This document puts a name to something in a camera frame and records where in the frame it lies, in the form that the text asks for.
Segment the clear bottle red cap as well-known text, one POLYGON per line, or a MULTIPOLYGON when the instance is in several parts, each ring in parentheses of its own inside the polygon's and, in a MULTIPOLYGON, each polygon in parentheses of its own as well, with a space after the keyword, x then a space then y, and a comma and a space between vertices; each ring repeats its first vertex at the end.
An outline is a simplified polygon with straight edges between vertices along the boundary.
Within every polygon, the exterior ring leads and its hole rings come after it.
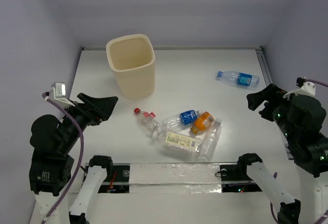
POLYGON ((155 114, 153 112, 149 113, 142 111, 139 108, 135 108, 134 114, 136 115, 138 122, 151 134, 159 128, 160 124, 155 119, 155 114))

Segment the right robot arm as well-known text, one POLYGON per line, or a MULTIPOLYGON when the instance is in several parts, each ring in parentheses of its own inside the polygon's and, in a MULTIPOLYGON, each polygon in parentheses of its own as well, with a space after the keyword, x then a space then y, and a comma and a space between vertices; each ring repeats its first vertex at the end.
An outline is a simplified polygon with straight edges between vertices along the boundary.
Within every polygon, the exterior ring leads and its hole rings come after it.
POLYGON ((247 95, 248 108, 254 111, 264 105, 260 116, 278 126, 299 175, 301 199, 296 199, 256 153, 238 158, 237 175, 260 187, 277 212, 277 223, 327 223, 327 137, 320 132, 326 110, 315 98, 315 91, 314 83, 306 80, 289 92, 269 84, 247 95))

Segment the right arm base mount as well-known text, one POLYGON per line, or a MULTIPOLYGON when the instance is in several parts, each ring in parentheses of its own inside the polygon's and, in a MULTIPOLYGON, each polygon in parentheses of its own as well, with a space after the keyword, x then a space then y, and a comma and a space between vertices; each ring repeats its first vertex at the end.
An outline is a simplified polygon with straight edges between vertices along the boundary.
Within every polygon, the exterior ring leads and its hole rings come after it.
POLYGON ((221 180, 222 192, 261 192, 260 187, 247 176, 247 166, 253 162, 262 162, 262 159, 256 153, 247 153, 239 156, 236 163, 220 165, 215 176, 221 180))

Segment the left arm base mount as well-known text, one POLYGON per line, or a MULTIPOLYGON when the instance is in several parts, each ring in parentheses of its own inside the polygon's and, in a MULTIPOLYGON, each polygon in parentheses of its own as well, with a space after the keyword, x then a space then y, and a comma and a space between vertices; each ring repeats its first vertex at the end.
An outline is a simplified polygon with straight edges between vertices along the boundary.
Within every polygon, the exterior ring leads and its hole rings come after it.
POLYGON ((107 174, 99 193, 129 193, 130 164, 114 164, 110 156, 94 155, 88 163, 80 166, 83 170, 83 182, 90 166, 101 166, 107 174))

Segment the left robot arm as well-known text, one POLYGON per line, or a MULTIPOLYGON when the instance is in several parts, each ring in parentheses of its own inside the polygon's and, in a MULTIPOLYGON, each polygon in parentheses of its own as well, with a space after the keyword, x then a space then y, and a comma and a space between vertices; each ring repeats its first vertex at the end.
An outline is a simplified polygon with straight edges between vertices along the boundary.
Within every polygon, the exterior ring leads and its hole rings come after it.
POLYGON ((95 98, 80 93, 77 96, 80 103, 57 95, 55 91, 45 92, 42 97, 64 115, 62 120, 54 115, 43 115, 31 127, 30 145, 34 151, 29 182, 42 223, 88 223, 87 214, 100 186, 114 174, 112 158, 93 156, 73 205, 68 204, 66 195, 81 169, 85 128, 107 121, 118 97, 95 98))

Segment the clear bottle blue cap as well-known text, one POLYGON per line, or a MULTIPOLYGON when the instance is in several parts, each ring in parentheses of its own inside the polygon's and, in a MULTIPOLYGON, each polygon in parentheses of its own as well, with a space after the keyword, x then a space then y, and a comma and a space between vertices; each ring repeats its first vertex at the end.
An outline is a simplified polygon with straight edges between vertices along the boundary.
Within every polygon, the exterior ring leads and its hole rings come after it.
POLYGON ((236 71, 218 71, 216 78, 227 85, 245 89, 256 89, 260 82, 256 75, 236 71))

